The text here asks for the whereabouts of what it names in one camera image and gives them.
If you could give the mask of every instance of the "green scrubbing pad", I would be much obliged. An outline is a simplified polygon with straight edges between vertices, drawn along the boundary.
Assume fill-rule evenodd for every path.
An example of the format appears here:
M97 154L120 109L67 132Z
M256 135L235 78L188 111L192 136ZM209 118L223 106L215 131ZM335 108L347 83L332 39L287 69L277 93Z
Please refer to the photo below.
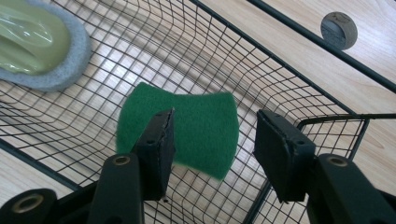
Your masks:
M130 152L150 118L175 109L174 162L222 180L238 141L238 119L229 92L176 95L140 83L126 100L117 127L117 152Z

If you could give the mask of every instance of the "light wood surface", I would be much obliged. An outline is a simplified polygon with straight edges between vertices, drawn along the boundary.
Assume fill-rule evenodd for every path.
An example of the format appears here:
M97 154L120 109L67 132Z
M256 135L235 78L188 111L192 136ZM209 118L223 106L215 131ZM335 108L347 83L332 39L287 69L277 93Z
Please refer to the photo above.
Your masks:
M357 112L396 112L396 98L393 93L374 84L369 78L362 76L325 50L295 34L250 3L242 0L204 0L203 2ZM396 57L394 38L396 9L393 1L364 1L362 3L354 1L348 2L346 5L340 5L341 3L336 1L322 0L295 0L288 1L288 3L275 0L267 2L316 34L319 34L321 18L327 13L345 12L354 19L359 30L358 42L346 53L389 79L396 80L393 72L396 71L396 63L394 63ZM121 50L125 46L118 46L118 48ZM112 70L114 64L108 62L108 64L102 63L102 66L108 66L107 70ZM147 72L145 76L153 76L148 70L137 71L139 66L135 66L134 69L137 74ZM372 121L355 162L376 187L396 195L395 134L395 120ZM0 156L1 190L4 192L0 194L0 204L27 189L56 189L58 197L69 192L68 189L57 185L56 182L12 158L2 150L0 150Z

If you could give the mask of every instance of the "basket wire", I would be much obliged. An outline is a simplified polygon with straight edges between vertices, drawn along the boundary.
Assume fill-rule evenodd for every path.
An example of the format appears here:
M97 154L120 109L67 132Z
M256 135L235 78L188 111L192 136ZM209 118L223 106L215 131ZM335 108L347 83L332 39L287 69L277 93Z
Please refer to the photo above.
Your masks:
M146 202L147 223L307 223L305 203L279 203L252 155L256 112L294 125L354 115L265 47L196 1L52 0L84 24L92 57L79 81L41 92L0 81L0 146L73 190L98 180L115 152L120 109L140 82L177 94L229 91L240 125L233 165L221 182L174 165L168 202ZM353 157L364 119L300 127L317 153ZM251 210L253 205L259 208Z

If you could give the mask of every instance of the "metal basket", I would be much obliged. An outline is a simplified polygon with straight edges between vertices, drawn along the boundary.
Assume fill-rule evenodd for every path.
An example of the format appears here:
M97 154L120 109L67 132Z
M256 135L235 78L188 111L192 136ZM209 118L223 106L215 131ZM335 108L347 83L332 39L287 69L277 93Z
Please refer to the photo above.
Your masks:
M352 159L377 116L359 116L197 1L53 0L92 39L81 79L60 92L0 81L0 143L72 190L96 181L115 153L120 109L140 82L178 94L229 91L240 124L222 182L173 166L168 202L145 203L147 223L308 222L304 203L279 203L252 155L256 112L272 110L317 144Z

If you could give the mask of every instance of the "scouring pad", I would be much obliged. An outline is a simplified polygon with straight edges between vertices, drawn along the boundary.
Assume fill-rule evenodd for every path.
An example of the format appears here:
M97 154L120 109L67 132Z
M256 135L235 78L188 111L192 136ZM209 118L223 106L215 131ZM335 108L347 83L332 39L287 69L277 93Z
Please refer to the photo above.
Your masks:
M10 72L4 67L0 67L0 79L39 91L61 91L75 83L87 67L91 57L90 37L83 25L62 8L39 0L26 0L25 2L30 5L29 7L43 8L62 20L70 34L68 52L58 65L43 74L30 75L21 71Z
M177 95L140 83L122 106L117 152L130 152L150 118L175 109L174 162L222 180L230 170L238 141L238 119L229 92Z

